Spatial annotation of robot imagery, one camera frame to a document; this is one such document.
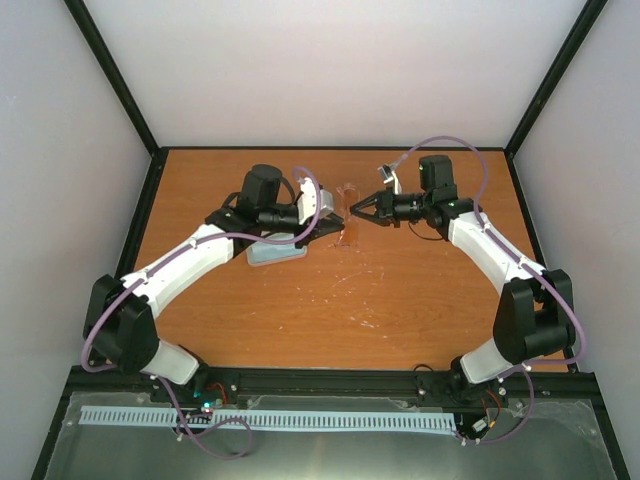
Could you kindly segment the clear orange-lens sunglasses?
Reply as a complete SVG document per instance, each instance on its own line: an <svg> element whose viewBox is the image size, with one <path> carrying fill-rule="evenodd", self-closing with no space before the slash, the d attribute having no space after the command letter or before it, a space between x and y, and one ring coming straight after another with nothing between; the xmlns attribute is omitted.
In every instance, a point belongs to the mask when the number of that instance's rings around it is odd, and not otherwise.
<svg viewBox="0 0 640 480"><path fill-rule="evenodd" d="M336 242L341 249L355 249L359 239L359 225L356 217L351 213L351 208L360 200L360 192L352 183L345 183L337 188L341 199L341 216L344 228Z"/></svg>

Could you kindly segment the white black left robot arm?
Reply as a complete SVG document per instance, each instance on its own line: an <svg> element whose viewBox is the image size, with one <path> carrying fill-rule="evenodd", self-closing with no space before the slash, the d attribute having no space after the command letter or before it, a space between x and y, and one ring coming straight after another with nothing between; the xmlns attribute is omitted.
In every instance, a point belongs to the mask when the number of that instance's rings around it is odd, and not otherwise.
<svg viewBox="0 0 640 480"><path fill-rule="evenodd" d="M332 193L304 167L294 175L289 182L274 166L254 165L241 189L186 240L135 272L99 278L86 314L82 368L164 378L184 401L201 400L208 390L202 360L161 339L156 321L186 289L254 244L303 249L343 229Z"/></svg>

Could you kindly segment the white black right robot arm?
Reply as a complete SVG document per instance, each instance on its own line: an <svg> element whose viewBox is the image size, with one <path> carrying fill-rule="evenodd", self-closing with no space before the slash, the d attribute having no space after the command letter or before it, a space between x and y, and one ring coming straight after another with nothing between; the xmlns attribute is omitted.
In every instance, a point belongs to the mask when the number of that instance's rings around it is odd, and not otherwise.
<svg viewBox="0 0 640 480"><path fill-rule="evenodd" d="M476 386L572 347L577 332L569 276L529 259L492 226L475 200L460 197L448 156L424 156L418 169L420 192L404 193L394 167L382 166L384 189L353 204L350 212L380 226L425 221L466 254L496 289L492 336L452 361L450 395L460 399Z"/></svg>

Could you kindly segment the clear acrylic front plate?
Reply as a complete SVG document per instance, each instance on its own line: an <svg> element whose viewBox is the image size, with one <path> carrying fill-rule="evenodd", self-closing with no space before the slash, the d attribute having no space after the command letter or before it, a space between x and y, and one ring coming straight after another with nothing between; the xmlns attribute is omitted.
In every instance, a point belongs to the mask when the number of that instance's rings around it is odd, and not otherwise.
<svg viewBox="0 0 640 480"><path fill-rule="evenodd" d="M83 406L159 407L145 394L72 397L48 479L612 479L595 412L585 400L513 401L487 444L453 435L86 426ZM440 413L388 399L262 397L246 410Z"/></svg>

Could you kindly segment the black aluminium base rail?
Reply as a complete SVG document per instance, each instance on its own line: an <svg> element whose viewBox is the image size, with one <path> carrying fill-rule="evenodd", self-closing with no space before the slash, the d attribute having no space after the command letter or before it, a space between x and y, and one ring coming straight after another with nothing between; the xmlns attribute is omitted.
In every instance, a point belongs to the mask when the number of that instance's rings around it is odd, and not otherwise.
<svg viewBox="0 0 640 480"><path fill-rule="evenodd" d="M593 374L535 372L532 387L524 376L514 374L478 386L460 387L444 371L430 370L316 370L209 368L185 386L172 387L182 405L195 406L210 400L245 406L261 396L351 397L405 400L411 406L458 409L490 401L525 400L533 391L540 400L588 400L603 404Z"/></svg>

